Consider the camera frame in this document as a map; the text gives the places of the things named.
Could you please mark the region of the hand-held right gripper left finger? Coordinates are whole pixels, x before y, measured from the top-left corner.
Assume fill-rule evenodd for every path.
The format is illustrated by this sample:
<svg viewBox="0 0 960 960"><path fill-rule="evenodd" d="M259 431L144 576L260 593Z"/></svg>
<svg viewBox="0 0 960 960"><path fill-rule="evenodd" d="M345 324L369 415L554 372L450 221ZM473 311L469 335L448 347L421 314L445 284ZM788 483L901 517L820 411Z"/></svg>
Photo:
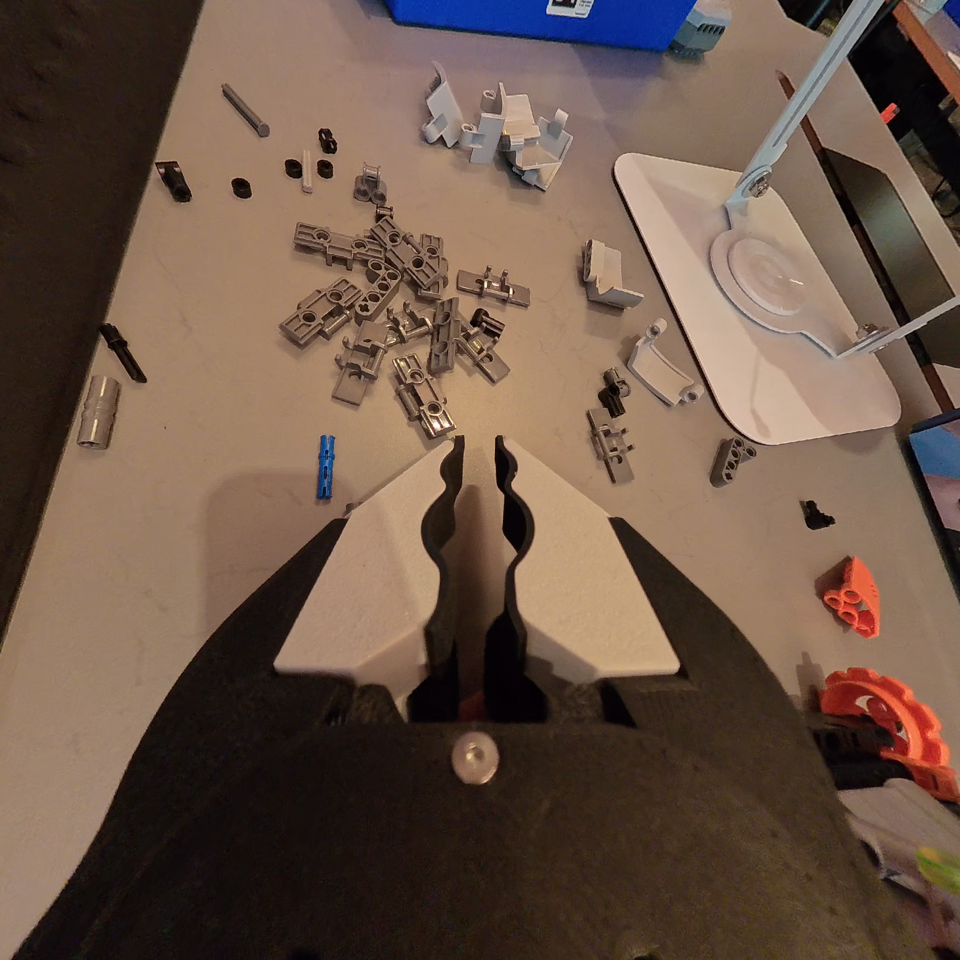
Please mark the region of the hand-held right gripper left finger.
<svg viewBox="0 0 960 960"><path fill-rule="evenodd" d="M274 661L280 674L417 687L455 675L452 582L464 438L438 446L345 519Z"/></svg>

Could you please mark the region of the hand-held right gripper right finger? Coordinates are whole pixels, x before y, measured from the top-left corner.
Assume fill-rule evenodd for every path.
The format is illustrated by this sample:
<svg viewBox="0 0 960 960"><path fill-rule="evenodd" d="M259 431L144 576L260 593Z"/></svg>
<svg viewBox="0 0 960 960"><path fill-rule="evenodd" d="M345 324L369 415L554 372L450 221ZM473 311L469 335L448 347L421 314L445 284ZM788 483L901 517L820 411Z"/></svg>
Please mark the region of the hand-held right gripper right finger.
<svg viewBox="0 0 960 960"><path fill-rule="evenodd" d="M583 685L674 676L679 658L614 519L514 439L495 443L508 568L507 642L521 675Z"/></svg>

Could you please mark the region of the orange triangular toy piece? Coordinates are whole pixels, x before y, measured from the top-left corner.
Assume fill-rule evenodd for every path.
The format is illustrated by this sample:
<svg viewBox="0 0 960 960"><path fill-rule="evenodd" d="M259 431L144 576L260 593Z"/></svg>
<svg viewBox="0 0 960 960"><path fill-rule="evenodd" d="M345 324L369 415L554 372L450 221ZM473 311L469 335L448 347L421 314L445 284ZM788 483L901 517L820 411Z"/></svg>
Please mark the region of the orange triangular toy piece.
<svg viewBox="0 0 960 960"><path fill-rule="evenodd" d="M826 577L821 601L849 630L866 640L880 636L882 600L867 564L856 556L845 558Z"/></svg>

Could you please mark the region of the pile of dark grey connectors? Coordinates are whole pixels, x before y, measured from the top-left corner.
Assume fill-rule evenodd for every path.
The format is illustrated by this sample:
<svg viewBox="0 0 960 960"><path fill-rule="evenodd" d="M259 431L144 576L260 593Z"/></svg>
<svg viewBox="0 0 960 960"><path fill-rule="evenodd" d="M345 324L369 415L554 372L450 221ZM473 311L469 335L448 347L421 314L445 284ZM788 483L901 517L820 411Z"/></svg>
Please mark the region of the pile of dark grey connectors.
<svg viewBox="0 0 960 960"><path fill-rule="evenodd" d="M407 420L438 439L455 429L442 378L458 360L491 385L510 374L498 353L506 325L487 307L468 310L449 296L443 238L416 236L392 214L378 208L372 227L354 234L296 223L294 249L343 274L306 294L278 329L299 350L342 337L332 402L358 408L391 376Z"/></svg>

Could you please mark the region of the black grey toy robot vehicle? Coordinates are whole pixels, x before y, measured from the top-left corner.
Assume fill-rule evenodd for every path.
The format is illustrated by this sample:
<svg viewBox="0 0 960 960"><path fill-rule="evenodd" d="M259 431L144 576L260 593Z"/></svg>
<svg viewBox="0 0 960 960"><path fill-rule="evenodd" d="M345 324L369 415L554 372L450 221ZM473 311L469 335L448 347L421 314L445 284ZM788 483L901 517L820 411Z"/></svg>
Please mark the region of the black grey toy robot vehicle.
<svg viewBox="0 0 960 960"><path fill-rule="evenodd" d="M958 958L958 804L918 782L890 730L867 715L804 716L848 825L879 879L939 958Z"/></svg>

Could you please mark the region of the blue plastic bin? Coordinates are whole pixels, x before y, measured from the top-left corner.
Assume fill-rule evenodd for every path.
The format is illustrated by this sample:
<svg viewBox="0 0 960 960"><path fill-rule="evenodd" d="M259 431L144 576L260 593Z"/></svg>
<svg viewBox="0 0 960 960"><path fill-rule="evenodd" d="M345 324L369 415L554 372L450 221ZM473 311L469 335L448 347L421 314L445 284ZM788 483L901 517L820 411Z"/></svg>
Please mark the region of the blue plastic bin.
<svg viewBox="0 0 960 960"><path fill-rule="evenodd" d="M387 1L397 23L662 52L694 1Z"/></svg>

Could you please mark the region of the dark grey small toy pieces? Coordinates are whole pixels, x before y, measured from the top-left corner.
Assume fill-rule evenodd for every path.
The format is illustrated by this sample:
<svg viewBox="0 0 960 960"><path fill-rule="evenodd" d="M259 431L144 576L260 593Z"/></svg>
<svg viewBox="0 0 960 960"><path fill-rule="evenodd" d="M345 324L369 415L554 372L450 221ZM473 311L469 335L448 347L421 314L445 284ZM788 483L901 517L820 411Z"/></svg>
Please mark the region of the dark grey small toy pieces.
<svg viewBox="0 0 960 960"><path fill-rule="evenodd" d="M613 484L625 484L635 479L628 453L634 449L626 441L628 428L619 423L626 413L625 400L631 388L616 366L603 373L604 386L597 393L599 406L585 412L591 441L596 456L606 468Z"/></svg>

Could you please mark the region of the dark grey toy beam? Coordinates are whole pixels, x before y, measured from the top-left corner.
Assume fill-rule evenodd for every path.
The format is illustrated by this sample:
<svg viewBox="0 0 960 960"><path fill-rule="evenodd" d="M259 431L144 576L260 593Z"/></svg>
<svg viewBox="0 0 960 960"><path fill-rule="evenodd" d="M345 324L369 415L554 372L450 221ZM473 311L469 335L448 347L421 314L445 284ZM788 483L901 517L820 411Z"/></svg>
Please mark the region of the dark grey toy beam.
<svg viewBox="0 0 960 960"><path fill-rule="evenodd" d="M722 440L714 459L709 482L714 488L723 488L732 484L738 468L754 460L758 455L755 446L740 437Z"/></svg>

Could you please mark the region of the light grey angled toy piece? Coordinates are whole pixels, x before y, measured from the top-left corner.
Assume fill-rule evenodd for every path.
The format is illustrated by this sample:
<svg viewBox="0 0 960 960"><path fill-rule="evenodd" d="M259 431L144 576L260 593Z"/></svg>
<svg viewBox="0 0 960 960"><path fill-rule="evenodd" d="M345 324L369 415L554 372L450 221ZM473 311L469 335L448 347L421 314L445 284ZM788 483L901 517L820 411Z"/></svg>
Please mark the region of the light grey angled toy piece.
<svg viewBox="0 0 960 960"><path fill-rule="evenodd" d="M658 318L651 323L633 345L627 369L668 406L695 403L703 395L703 385L687 376L657 349L656 341L667 329L665 318Z"/></svg>

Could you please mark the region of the wooden book stand white base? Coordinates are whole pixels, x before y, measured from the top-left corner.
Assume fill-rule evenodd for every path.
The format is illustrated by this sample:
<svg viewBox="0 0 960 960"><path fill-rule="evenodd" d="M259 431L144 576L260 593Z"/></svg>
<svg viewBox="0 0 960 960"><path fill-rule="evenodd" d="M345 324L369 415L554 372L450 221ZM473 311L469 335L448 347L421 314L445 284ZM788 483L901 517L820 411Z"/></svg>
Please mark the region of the wooden book stand white base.
<svg viewBox="0 0 960 960"><path fill-rule="evenodd" d="M958 306L897 329L857 325L793 213L774 163L878 1L853 2L742 173L637 152L613 167L714 401L764 446L894 426L898 395L874 354Z"/></svg>

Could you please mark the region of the orange toy gear wheel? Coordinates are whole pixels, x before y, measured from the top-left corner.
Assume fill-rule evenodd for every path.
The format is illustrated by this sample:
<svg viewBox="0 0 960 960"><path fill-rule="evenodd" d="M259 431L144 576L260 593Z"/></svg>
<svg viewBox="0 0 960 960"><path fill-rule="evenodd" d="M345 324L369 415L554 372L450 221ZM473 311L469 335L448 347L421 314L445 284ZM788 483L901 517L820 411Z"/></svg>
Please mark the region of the orange toy gear wheel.
<svg viewBox="0 0 960 960"><path fill-rule="evenodd" d="M958 775L942 724L902 681L865 667L829 674L820 690L821 712L830 716L867 716L893 738L883 758L899 762L915 782L937 800L958 803Z"/></svg>

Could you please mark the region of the light grey toy block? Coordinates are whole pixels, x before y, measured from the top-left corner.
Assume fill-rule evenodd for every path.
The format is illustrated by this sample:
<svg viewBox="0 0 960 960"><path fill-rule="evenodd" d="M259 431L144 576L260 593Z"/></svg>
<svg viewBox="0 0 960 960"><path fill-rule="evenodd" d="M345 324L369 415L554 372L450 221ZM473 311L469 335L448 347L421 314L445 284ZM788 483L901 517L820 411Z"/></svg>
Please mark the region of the light grey toy block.
<svg viewBox="0 0 960 960"><path fill-rule="evenodd" d="M623 285L621 252L594 238L582 248L582 281L588 300L596 304L627 309L644 299Z"/></svg>

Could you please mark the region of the grey cylinder toy sleeve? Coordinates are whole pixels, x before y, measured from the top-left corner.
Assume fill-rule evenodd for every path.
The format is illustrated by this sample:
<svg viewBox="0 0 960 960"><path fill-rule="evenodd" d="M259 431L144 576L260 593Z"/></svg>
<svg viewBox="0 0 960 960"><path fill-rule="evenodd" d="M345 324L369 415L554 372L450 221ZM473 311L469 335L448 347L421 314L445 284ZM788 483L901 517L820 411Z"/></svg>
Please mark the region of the grey cylinder toy sleeve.
<svg viewBox="0 0 960 960"><path fill-rule="evenodd" d="M82 405L77 445L85 450L106 450L112 441L121 385L105 375L91 376Z"/></svg>

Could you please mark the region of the long black toy pin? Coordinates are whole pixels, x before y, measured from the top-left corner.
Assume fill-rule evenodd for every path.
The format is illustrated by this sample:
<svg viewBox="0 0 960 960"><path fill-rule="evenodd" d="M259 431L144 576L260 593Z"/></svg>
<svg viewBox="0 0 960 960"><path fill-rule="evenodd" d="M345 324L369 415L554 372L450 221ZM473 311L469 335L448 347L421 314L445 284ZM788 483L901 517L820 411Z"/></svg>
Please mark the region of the long black toy pin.
<svg viewBox="0 0 960 960"><path fill-rule="evenodd" d="M115 325L105 322L99 325L99 333L107 348L116 355L130 380L135 383L146 384L148 378L119 329Z"/></svg>

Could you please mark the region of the blue robot kit box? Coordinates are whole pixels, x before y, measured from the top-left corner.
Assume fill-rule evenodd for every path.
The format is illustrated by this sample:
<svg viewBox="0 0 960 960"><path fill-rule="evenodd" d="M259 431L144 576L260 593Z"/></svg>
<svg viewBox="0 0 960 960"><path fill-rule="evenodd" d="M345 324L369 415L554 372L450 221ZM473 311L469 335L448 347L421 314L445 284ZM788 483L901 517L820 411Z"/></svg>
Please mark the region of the blue robot kit box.
<svg viewBox="0 0 960 960"><path fill-rule="evenodd" d="M907 438L907 449L943 557L958 585L959 410L915 424Z"/></svg>

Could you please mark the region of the pile of light grey pieces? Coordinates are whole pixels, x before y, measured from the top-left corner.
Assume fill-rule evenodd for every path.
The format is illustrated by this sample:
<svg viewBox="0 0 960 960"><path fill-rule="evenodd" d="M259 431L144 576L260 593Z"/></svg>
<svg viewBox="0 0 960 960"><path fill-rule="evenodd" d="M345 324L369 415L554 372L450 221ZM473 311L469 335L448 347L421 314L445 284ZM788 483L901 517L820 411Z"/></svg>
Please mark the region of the pile of light grey pieces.
<svg viewBox="0 0 960 960"><path fill-rule="evenodd" d="M469 161L490 165L501 155L510 169L529 186L546 191L561 169L573 142L567 130L569 114L557 109L553 118L534 118L526 94L508 94L503 84L486 90L476 124L468 123L453 93L447 71L431 64L425 104L428 120L420 129L428 144L466 150Z"/></svg>

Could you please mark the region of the dark grey toy axle rod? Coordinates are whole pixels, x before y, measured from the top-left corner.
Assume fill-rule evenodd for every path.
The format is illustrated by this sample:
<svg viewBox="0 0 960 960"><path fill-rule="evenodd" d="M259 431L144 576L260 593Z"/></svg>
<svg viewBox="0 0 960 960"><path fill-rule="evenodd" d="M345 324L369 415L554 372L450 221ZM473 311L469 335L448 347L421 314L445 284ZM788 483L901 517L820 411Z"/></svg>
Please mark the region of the dark grey toy axle rod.
<svg viewBox="0 0 960 960"><path fill-rule="evenodd" d="M221 84L222 96L239 114L246 124L258 135L258 138L269 138L271 129L269 124L257 114L249 104L228 84Z"/></svg>

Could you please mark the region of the small grey device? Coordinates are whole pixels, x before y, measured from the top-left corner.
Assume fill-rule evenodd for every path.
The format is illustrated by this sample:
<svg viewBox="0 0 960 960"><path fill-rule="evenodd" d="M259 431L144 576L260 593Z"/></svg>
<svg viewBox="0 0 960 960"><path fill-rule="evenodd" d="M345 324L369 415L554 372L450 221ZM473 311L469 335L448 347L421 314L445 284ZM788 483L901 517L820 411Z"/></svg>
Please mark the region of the small grey device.
<svg viewBox="0 0 960 960"><path fill-rule="evenodd" d="M671 40L667 52L675 57L700 60L712 51L729 28L731 1L697 1Z"/></svg>

